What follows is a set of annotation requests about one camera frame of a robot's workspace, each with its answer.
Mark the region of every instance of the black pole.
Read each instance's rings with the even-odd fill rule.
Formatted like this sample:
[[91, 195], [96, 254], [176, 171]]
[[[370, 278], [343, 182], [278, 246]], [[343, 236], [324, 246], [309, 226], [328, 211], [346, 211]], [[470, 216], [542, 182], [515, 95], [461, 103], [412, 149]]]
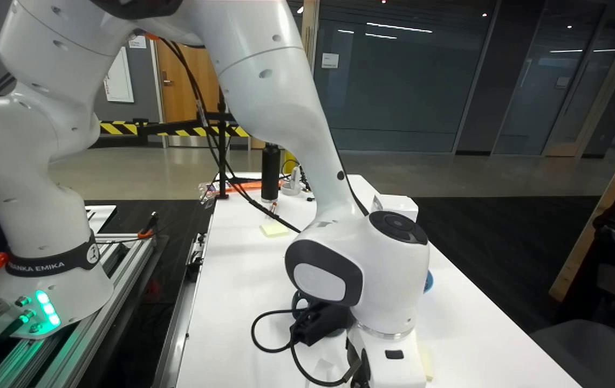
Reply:
[[261, 164], [261, 198], [276, 201], [281, 183], [281, 148], [264, 142]]
[[218, 198], [227, 198], [227, 112], [224, 112], [224, 97], [222, 97], [222, 90], [220, 90], [220, 103], [218, 103], [218, 115], [220, 115], [220, 121], [218, 121], [218, 154], [220, 154], [220, 197]]

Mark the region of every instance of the glass wall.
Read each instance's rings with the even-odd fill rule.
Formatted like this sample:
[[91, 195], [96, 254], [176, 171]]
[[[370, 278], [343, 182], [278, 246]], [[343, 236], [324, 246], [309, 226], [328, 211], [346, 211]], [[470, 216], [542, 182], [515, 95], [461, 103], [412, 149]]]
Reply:
[[315, 81], [344, 151], [452, 154], [494, 0], [324, 0]]
[[606, 20], [582, 59], [573, 88], [551, 128], [546, 154], [573, 145], [615, 60], [615, 20]]
[[544, 151], [602, 12], [604, 4], [596, 3], [550, 0], [546, 4], [494, 155], [538, 155]]

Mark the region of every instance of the yellow and black caution tape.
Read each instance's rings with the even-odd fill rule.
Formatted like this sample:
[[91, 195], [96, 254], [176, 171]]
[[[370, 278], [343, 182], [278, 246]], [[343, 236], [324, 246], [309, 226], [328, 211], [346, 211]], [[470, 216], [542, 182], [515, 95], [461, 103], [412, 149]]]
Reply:
[[[163, 132], [158, 132], [158, 137], [178, 137], [178, 138], [204, 138], [206, 137], [206, 129], [204, 128], [178, 128], [178, 129], [163, 129]], [[231, 138], [249, 138], [247, 132], [244, 128], [227, 128], [224, 129], [224, 137], [231, 137]]]
[[100, 137], [138, 137], [138, 126], [132, 121], [100, 121]]
[[[132, 121], [100, 121], [98, 123], [100, 137], [178, 137], [189, 138], [199, 137], [204, 138], [206, 129], [199, 126], [199, 121], [186, 121], [186, 123], [168, 123], [168, 126], [153, 126], [153, 123], [132, 123]], [[244, 128], [227, 128], [224, 137], [231, 138], [249, 138]]]

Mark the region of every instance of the table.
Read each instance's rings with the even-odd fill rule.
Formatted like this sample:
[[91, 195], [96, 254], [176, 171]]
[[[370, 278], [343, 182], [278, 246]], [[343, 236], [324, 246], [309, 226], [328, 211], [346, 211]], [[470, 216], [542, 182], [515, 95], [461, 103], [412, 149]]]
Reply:
[[[352, 177], [361, 206], [377, 195], [361, 177]], [[281, 197], [284, 221], [305, 226], [315, 206], [304, 197]], [[192, 299], [188, 343], [176, 387], [201, 388], [294, 388], [311, 387], [289, 351], [261, 353], [249, 340], [257, 315], [286, 308], [294, 284], [283, 253], [294, 234], [264, 237], [263, 214], [240, 197], [220, 201], [208, 222], [204, 264]], [[428, 388], [573, 388], [577, 387], [502, 310], [494, 306], [438, 249], [431, 246], [434, 288], [419, 303], [419, 340]], [[289, 318], [261, 323], [264, 346], [286, 343]], [[302, 364], [320, 380], [344, 370], [343, 336], [298, 349]]]

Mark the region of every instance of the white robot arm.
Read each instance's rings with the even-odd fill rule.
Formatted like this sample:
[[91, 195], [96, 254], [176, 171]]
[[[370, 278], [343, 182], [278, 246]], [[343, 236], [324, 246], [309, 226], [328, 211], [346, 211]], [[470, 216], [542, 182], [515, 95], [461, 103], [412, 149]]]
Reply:
[[58, 320], [18, 336], [52, 335], [109, 296], [81, 198], [56, 187], [48, 164], [94, 141], [93, 97], [133, 29], [203, 43], [233, 116], [298, 155], [317, 218], [284, 253], [289, 278], [313, 299], [352, 308], [349, 338], [368, 358], [370, 387], [423, 387], [412, 315], [427, 276], [427, 239], [404, 216], [357, 209], [283, 0], [10, 4], [0, 59], [16, 88], [0, 100], [0, 224], [12, 260], [0, 273], [0, 299], [39, 292], [58, 310]]

